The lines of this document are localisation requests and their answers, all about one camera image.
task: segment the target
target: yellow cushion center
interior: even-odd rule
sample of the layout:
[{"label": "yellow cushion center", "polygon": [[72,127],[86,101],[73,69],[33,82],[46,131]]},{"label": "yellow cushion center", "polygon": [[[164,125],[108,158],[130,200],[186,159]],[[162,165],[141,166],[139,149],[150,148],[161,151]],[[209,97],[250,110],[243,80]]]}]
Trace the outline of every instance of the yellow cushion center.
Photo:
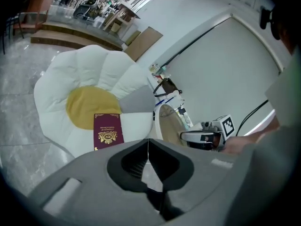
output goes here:
[{"label": "yellow cushion center", "polygon": [[75,126],[87,130],[93,130],[96,113],[121,114],[117,98],[110,92],[94,86],[79,87],[71,91],[66,111]]}]

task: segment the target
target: wooden platform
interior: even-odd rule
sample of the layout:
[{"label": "wooden platform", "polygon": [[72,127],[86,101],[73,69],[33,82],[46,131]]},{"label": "wooden platform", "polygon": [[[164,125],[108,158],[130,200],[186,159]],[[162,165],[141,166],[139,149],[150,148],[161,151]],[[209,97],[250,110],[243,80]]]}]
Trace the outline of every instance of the wooden platform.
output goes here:
[{"label": "wooden platform", "polygon": [[122,51],[119,44],[107,38],[96,36],[84,29],[54,22],[43,23],[42,30],[32,35],[31,43],[59,45],[76,49],[96,44],[108,50]]},{"label": "wooden platform", "polygon": [[62,32],[45,31],[45,30],[39,30],[35,34],[33,34],[31,36],[31,43],[58,45],[58,46],[75,48],[75,49],[96,44],[105,49],[114,50],[112,48],[104,46],[103,44],[99,44],[94,41],[87,40],[75,35],[66,34]]}]

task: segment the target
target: marble floor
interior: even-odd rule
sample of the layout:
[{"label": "marble floor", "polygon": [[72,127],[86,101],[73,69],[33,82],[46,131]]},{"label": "marble floor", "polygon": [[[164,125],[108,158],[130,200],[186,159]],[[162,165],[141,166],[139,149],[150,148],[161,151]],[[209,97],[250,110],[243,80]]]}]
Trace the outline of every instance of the marble floor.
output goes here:
[{"label": "marble floor", "polygon": [[0,167],[6,182],[24,195],[73,157],[44,137],[33,88],[55,57],[71,48],[31,44],[15,36],[0,51]]}]

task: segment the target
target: chair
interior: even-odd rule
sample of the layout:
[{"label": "chair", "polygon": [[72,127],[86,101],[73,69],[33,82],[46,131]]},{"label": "chair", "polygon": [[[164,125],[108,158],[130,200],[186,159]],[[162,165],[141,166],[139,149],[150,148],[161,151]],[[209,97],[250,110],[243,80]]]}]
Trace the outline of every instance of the chair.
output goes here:
[{"label": "chair", "polygon": [[[155,98],[143,69],[124,52],[90,45],[59,54],[35,85],[40,125],[51,141],[75,157],[93,151],[93,128],[74,125],[66,111],[70,93],[82,87],[101,88],[117,98],[125,142],[148,136]],[[92,94],[87,100],[93,98],[102,97]]]},{"label": "chair", "polygon": [[20,23],[20,14],[21,14],[21,13],[18,13],[16,16],[10,17],[10,18],[6,21],[4,33],[2,34],[3,54],[5,54],[4,37],[5,37],[6,31],[7,31],[7,28],[8,28],[8,39],[10,39],[10,27],[11,27],[12,25],[18,23],[18,24],[19,24],[19,27],[20,27],[20,32],[21,32],[22,38],[24,39],[23,31],[22,31],[21,23]]}]

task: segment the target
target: passport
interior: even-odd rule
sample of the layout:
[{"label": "passport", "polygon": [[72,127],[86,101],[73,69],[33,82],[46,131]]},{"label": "passport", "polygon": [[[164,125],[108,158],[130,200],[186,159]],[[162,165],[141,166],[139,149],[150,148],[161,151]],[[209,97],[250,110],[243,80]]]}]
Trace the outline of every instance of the passport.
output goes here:
[{"label": "passport", "polygon": [[94,114],[94,151],[124,143],[119,114]]}]

